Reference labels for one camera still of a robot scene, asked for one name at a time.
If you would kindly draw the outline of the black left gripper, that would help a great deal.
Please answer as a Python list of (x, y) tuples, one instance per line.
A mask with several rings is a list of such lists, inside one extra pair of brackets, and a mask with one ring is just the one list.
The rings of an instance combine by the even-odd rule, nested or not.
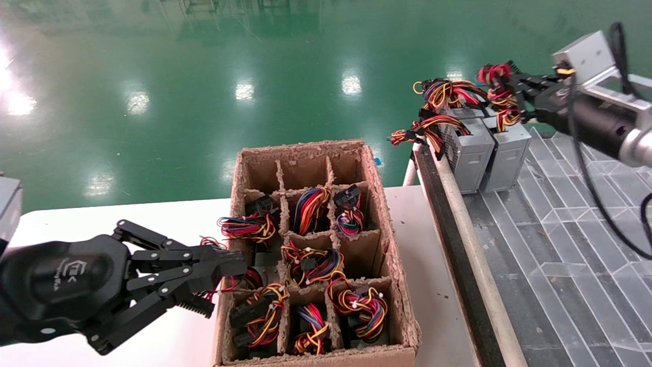
[(172, 307), (210, 318), (221, 268), (174, 268), (127, 283), (130, 251), (109, 235), (7, 249), (2, 256), (2, 344), (85, 333), (107, 355)]

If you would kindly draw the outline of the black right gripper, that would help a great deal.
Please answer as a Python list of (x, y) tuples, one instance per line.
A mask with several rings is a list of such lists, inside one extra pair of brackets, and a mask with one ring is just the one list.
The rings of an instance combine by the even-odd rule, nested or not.
[(515, 73), (510, 85), (520, 100), (520, 123), (537, 119), (557, 132), (578, 137), (587, 146), (620, 158), (621, 146), (635, 127), (634, 111), (571, 88), (553, 74)]

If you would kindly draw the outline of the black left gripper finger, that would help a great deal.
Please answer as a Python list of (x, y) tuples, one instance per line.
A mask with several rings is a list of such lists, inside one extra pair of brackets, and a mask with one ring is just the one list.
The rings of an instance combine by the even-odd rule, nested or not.
[(229, 251), (212, 245), (187, 246), (126, 219), (117, 223), (112, 237), (140, 248), (131, 255), (131, 259), (132, 264), (145, 274), (162, 274), (165, 270), (188, 267), (199, 270), (200, 275), (210, 276), (210, 279), (221, 279), (224, 276), (239, 276), (247, 269), (241, 251)]

